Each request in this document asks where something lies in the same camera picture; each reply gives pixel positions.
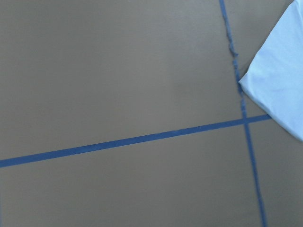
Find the light blue t-shirt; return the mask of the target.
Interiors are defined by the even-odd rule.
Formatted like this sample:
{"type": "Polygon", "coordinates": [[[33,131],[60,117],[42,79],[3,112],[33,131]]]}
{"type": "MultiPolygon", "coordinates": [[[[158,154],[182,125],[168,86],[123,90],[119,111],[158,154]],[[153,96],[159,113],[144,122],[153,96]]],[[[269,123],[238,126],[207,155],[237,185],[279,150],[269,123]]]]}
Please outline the light blue t-shirt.
{"type": "Polygon", "coordinates": [[[282,14],[239,83],[274,121],[298,140],[303,139],[301,0],[294,0],[282,14]]]}

